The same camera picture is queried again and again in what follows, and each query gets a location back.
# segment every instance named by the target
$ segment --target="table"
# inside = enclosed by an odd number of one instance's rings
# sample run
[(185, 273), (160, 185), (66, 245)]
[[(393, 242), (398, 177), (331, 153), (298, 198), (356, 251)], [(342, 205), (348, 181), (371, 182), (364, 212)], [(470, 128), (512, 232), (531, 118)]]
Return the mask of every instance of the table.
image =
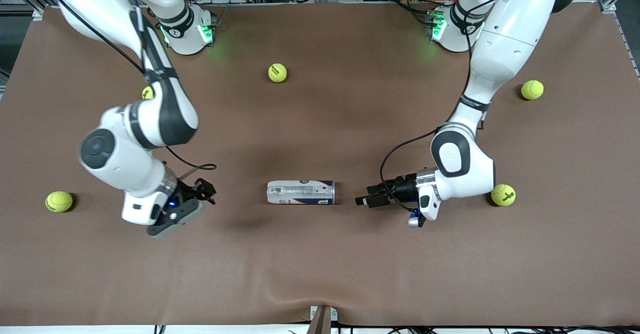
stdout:
[[(217, 205), (156, 240), (76, 157), (146, 84), (58, 10), (30, 25), (0, 103), (1, 325), (297, 322), (316, 304), (349, 325), (637, 324), (640, 83), (597, 4), (551, 17), (478, 134), (516, 203), (453, 199), (422, 229), (354, 197), (391, 147), (448, 117), (466, 53), (428, 44), (393, 4), (230, 8), (215, 41), (170, 58), (201, 123), (175, 150), (218, 165), (201, 173)], [(544, 83), (537, 101), (517, 95), (529, 79)], [(398, 150), (386, 176), (434, 165), (429, 144)], [(274, 179), (337, 181), (340, 204), (269, 205)], [(55, 190), (76, 209), (49, 213)]]

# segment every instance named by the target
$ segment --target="robotic arm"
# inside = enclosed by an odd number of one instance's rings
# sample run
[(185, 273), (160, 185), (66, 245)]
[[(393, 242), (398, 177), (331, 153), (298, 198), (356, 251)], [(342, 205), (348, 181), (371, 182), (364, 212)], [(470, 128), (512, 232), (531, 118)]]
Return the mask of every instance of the robotic arm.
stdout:
[(189, 142), (199, 126), (195, 108), (153, 25), (129, 0), (60, 1), (62, 14), (78, 32), (101, 40), (90, 26), (140, 56), (154, 98), (105, 111), (82, 142), (78, 159), (98, 179), (124, 190), (123, 219), (150, 225), (151, 236), (164, 236), (201, 213), (202, 200), (214, 203), (211, 184), (199, 179), (187, 186), (151, 154), (158, 147)]
[[(571, 0), (458, 0), (441, 10), (433, 39), (451, 51), (475, 44), (466, 88), (453, 114), (439, 127), (430, 145), (437, 165), (399, 176), (386, 186), (400, 202), (416, 201), (410, 227), (437, 218), (441, 202), (490, 192), (496, 184), (494, 161), (476, 144), (478, 125), (485, 119), (496, 91), (514, 78), (528, 60), (551, 13)], [(370, 208), (391, 202), (384, 184), (367, 188), (356, 199)]]

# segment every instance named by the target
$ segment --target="tennis ball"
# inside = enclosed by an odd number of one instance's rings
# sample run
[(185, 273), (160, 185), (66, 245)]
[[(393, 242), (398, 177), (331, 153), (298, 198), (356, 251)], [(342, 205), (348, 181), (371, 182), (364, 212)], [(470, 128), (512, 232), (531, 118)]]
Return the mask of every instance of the tennis ball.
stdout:
[(287, 78), (287, 68), (282, 64), (273, 64), (269, 67), (269, 78), (274, 83), (281, 83)]
[(542, 86), (542, 83), (538, 80), (529, 80), (524, 85), (522, 85), (522, 89), (520, 93), (522, 97), (527, 100), (535, 100), (538, 97), (542, 96), (542, 92), (545, 91), (545, 87)]
[(44, 204), (46, 208), (54, 213), (62, 213), (67, 211), (74, 203), (74, 199), (68, 192), (53, 192), (46, 197)]
[(147, 86), (146, 88), (142, 89), (143, 100), (148, 100), (153, 98), (154, 98), (154, 90), (151, 88), (151, 86)]
[(499, 206), (509, 206), (516, 201), (516, 192), (507, 184), (498, 184), (491, 191), (491, 200)]

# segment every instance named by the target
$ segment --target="can label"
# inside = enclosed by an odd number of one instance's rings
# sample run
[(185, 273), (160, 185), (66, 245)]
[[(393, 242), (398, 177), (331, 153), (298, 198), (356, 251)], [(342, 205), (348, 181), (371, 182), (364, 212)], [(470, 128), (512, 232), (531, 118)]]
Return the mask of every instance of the can label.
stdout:
[(267, 200), (272, 204), (332, 205), (335, 196), (333, 181), (276, 180), (267, 185)]

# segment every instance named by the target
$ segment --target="gray floor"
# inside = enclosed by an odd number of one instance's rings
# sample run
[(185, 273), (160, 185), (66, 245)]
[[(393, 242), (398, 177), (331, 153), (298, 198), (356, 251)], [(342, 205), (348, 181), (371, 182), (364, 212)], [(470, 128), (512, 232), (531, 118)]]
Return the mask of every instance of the gray floor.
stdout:
[[(617, 17), (634, 58), (640, 60), (640, 0), (619, 0)], [(0, 16), (0, 69), (11, 72), (31, 17)], [(0, 78), (0, 86), (6, 82)]]

